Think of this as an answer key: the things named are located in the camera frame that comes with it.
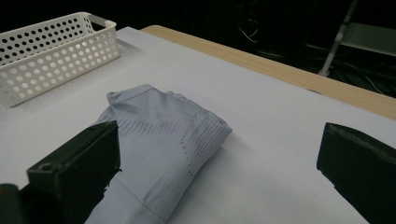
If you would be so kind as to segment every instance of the folded shirt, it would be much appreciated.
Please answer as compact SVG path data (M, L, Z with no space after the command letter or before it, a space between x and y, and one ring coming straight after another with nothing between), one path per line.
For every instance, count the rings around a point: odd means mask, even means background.
M119 124L122 172L86 223L165 223L232 129L181 94L150 85L110 92L96 123Z

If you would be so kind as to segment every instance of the wooden table edge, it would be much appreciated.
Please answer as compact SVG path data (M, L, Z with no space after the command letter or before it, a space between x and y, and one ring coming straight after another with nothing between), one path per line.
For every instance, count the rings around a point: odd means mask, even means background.
M386 95L354 87L160 25L151 25L141 31L215 56L224 61L246 67L269 77L283 80L343 103L354 105L377 115L396 119L396 99Z

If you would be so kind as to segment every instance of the white plastic basket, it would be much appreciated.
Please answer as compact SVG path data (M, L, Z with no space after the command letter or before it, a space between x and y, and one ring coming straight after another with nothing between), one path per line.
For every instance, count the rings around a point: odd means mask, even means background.
M0 103L18 105L120 57L115 27L79 12L0 34Z

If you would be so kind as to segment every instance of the white tabletop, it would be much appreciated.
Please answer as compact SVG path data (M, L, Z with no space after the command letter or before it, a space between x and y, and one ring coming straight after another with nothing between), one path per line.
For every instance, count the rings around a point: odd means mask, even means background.
M106 94L140 84L179 92L233 133L202 168L169 223L366 223L316 168L326 122L396 147L396 121L132 28L121 56L13 108L0 107L0 183L91 125Z

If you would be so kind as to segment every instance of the cable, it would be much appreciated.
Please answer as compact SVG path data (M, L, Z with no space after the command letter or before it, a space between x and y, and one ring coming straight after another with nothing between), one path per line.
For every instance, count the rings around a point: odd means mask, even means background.
M349 67L353 68L355 71L357 71L359 74L361 74L368 82L370 82L370 84L374 87L374 89L376 91L378 91L379 93L384 94L384 92L382 92L381 90L379 90L376 85L372 82L372 80L370 78L368 78L366 75L364 75L357 67L355 67L354 65L350 64L350 63L345 63L343 62L343 64L348 65Z
M192 30L194 31L195 35L198 35L198 32L195 29L194 23L192 23L192 20L190 18L189 12L187 11L186 6L184 6L184 1L180 0L179 2L181 4L181 6L183 7L184 13L186 14L187 20L189 21Z
M269 56L273 56L273 57L277 57L277 58L285 58L284 55L280 55L280 54L274 54L274 53L268 53L268 52L264 52L262 50L259 49L255 49L257 52L259 52L260 54L265 54L265 55L269 55Z
M247 34L245 34L245 32L244 32L240 27L238 27L238 30L240 30L240 31L242 32L242 34L243 34L248 40L250 40L251 42L253 42L253 43L255 43L255 44L257 44L257 43L259 42L259 41L257 41L257 40L251 39L250 36L248 36Z
M251 42L257 44L259 41L257 40L253 40L251 39L251 37L253 37L255 34L257 34L257 32L259 31L259 23L257 21L254 21L252 19L247 19L248 21L253 21L254 23L256 23L256 30L253 32L253 34L251 35L247 35L244 30L241 29L241 27L238 27L238 30L242 32L242 34Z

